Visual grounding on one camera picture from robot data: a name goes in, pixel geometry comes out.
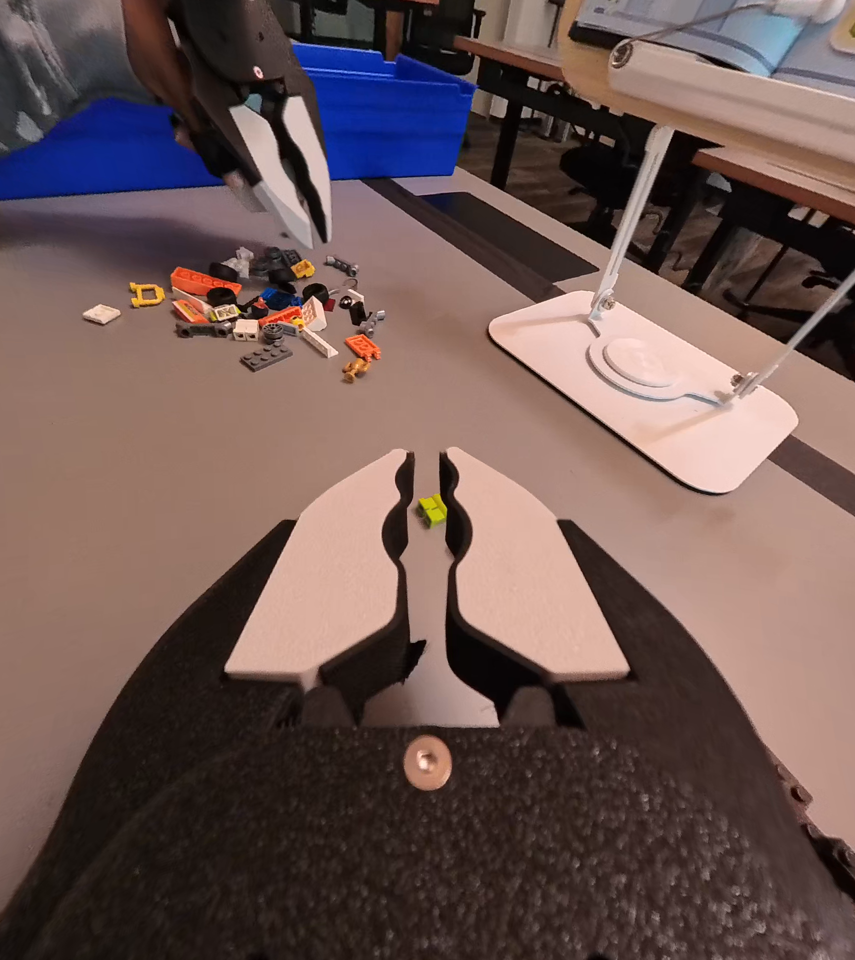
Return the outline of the white wire screen stand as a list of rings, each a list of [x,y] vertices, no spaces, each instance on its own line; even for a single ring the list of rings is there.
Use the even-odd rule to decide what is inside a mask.
[[[493,342],[694,490],[733,492],[798,425],[768,378],[855,286],[855,269],[758,371],[732,366],[621,303],[616,283],[676,129],[654,126],[594,293],[491,320]]]

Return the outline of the black lego chassis piece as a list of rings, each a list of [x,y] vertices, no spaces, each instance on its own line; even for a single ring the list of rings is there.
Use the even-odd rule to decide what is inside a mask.
[[[811,792],[770,749],[767,749],[766,753],[798,820],[802,834],[829,872],[835,886],[855,904],[855,848],[840,837],[824,833],[814,823],[809,815],[809,808],[813,801]]]

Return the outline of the wooden desk black frame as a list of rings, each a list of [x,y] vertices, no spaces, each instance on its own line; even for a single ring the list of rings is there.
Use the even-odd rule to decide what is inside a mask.
[[[722,259],[733,252],[736,241],[749,231],[744,215],[747,190],[751,191],[751,200],[758,200],[761,193],[772,197],[760,203],[763,212],[785,214],[791,207],[800,207],[855,228],[855,187],[732,148],[699,150],[693,165],[702,172],[722,176],[731,184],[732,192],[718,214],[718,227],[686,275],[682,288],[691,294],[701,293]]]
[[[643,152],[652,123],[615,114],[598,99],[578,96],[567,84],[557,52],[462,35],[455,38],[454,47],[477,58],[477,87],[506,102],[493,157],[492,186],[506,189],[524,110],[613,141],[625,161],[636,160]]]

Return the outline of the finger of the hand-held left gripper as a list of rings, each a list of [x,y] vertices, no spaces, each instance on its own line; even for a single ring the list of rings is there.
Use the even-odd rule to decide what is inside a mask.
[[[287,136],[281,129],[284,102],[269,103],[269,116],[249,105],[229,108],[229,116],[239,136],[242,160],[252,171],[253,195],[266,210],[273,210],[287,231],[303,246],[314,247],[319,238],[314,232],[303,202],[296,195],[293,170],[284,148]]]
[[[283,152],[293,170],[295,193],[314,233],[326,244],[331,240],[333,227],[329,166],[324,144],[303,97],[292,95],[285,99],[280,128],[286,135]]]

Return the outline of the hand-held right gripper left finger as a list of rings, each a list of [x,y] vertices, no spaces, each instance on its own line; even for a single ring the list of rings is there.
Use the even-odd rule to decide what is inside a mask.
[[[409,644],[413,453],[395,448],[299,515],[226,661],[232,679],[378,691]]]

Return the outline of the pile of lego pieces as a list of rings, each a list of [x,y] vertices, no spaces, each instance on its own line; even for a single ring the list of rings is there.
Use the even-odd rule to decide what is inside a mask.
[[[286,362],[296,344],[327,360],[344,354],[341,378],[353,383],[384,357],[376,338],[386,312],[368,306],[356,265],[334,256],[324,265],[341,273],[334,285],[318,280],[314,261],[293,248],[270,246],[256,256],[240,247],[206,270],[176,267],[167,282],[130,281],[125,307],[98,302],[81,318],[106,328],[129,314],[150,315],[180,341],[238,345],[238,361],[252,373]]]

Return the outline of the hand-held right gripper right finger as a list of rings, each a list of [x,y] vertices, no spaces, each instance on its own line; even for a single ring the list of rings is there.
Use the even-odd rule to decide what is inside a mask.
[[[440,479],[455,676],[475,691],[626,678],[626,655],[555,514],[458,447],[441,455]]]

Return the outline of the person's left hand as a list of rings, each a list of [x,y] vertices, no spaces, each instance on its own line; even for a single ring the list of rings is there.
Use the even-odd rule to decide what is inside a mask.
[[[174,137],[194,148],[191,134],[202,128],[194,108],[190,66],[174,39],[170,2],[122,1],[126,48],[133,74],[154,98],[177,116]]]

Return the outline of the person's left forearm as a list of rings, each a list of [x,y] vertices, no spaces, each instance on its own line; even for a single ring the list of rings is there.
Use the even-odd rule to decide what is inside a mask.
[[[129,61],[121,1],[0,1],[0,157],[109,97],[152,102]]]

